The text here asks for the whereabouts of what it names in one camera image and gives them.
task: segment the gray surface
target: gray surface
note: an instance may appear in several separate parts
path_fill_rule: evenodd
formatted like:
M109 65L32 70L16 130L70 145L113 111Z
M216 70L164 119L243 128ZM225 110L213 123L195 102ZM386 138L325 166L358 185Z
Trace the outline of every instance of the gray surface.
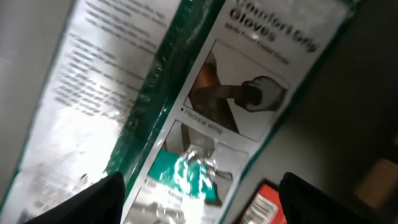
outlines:
M14 173L72 0L0 0L0 195ZM226 223L257 183L292 171L344 202L397 110L397 4L368 1L291 117L243 180Z
M0 0L0 197L14 174L72 0Z

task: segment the teal object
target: teal object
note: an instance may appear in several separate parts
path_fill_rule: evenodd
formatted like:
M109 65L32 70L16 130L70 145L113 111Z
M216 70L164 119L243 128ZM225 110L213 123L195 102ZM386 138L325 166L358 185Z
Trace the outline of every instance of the teal object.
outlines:
M207 176L205 165L197 161L188 164L187 158L164 149L159 151L148 176L183 194L205 198L207 201L217 199L213 181Z

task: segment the white barcode label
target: white barcode label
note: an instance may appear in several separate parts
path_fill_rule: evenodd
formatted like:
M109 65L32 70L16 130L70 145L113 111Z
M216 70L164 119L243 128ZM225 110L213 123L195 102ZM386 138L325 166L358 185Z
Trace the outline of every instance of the white barcode label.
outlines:
M277 205L257 194L244 214L241 224L270 224L277 212Z

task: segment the glove package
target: glove package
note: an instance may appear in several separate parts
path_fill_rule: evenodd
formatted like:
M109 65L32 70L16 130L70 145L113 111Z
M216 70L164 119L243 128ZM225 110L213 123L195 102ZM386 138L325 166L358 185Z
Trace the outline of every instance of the glove package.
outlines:
M122 222L219 223L340 0L76 0L0 224L120 171Z

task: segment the product label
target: product label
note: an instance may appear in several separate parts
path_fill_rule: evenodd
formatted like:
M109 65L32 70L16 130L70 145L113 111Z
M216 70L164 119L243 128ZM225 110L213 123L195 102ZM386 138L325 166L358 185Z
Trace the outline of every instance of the product label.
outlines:
M180 0L77 0L0 223L25 223L103 173Z
M227 0L126 200L124 223L135 223L142 202L163 209L160 198L173 201L166 219L174 223L218 223L242 170L347 14L333 0ZM146 197L148 178L201 201L190 208L201 218L176 218L186 206L174 194ZM257 202L270 222L279 209Z

